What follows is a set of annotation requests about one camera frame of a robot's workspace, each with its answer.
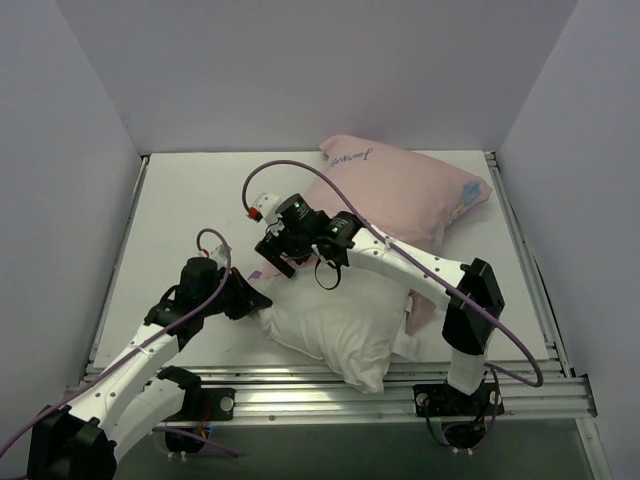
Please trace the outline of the white pillow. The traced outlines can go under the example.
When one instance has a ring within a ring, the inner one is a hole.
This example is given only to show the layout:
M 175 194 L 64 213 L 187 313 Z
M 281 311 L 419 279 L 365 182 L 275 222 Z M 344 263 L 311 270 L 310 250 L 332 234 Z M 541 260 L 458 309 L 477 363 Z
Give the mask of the white pillow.
M 409 290 L 385 277 L 349 269 L 328 291 L 302 269 L 291 279 L 264 276 L 252 285 L 273 302 L 254 315 L 268 338 L 325 362 L 364 394 L 383 392 L 394 355 L 419 359 L 421 341 L 408 334 Z

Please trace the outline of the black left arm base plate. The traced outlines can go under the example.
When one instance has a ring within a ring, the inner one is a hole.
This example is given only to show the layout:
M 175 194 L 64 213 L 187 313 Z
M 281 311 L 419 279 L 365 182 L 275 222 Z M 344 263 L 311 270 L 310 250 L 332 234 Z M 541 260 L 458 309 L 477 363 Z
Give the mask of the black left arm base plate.
M 234 418 L 236 390 L 227 387 L 206 388 L 204 395 L 204 422 L 231 421 Z

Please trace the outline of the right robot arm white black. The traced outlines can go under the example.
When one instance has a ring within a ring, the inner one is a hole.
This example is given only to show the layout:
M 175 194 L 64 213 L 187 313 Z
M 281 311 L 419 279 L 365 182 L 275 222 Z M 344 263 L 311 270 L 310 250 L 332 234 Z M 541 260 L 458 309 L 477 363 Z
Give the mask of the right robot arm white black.
M 367 393 L 382 389 L 390 358 L 418 360 L 418 339 L 401 321 L 416 296 L 444 313 L 451 348 L 444 400 L 455 412 L 480 400 L 494 319 L 504 300 L 491 266 L 443 259 L 407 245 L 351 210 L 329 217 L 299 194 L 261 194 L 249 217 L 266 224 L 256 247 L 277 272 L 264 275 L 274 306 L 260 322 L 281 345 L 323 360 Z

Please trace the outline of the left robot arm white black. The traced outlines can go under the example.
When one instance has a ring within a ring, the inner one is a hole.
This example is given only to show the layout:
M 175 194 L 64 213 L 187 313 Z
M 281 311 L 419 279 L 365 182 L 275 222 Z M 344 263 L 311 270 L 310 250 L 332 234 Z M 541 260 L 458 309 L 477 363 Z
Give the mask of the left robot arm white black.
M 32 428 L 29 479 L 111 479 L 119 460 L 158 423 L 212 411 L 200 377 L 170 365 L 206 318 L 239 320 L 271 300 L 234 267 L 194 257 L 150 308 L 134 337 L 91 384 Z

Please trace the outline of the purple Elsa print pillowcase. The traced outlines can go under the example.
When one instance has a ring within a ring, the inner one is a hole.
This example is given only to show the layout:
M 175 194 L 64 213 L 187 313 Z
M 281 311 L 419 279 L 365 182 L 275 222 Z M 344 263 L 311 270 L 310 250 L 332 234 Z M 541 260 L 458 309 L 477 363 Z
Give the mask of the purple Elsa print pillowcase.
M 366 220 L 434 255 L 446 228 L 492 193 L 477 175 L 373 140 L 335 135 L 320 150 L 326 156 L 324 174 Z

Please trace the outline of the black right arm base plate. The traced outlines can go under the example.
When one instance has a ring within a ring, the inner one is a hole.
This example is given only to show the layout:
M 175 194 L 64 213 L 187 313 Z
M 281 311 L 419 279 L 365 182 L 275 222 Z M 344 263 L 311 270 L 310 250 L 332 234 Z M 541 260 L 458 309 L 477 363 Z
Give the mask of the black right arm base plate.
M 415 412 L 419 417 L 476 417 L 505 413 L 495 382 L 483 382 L 479 389 L 466 395 L 446 383 L 413 386 Z

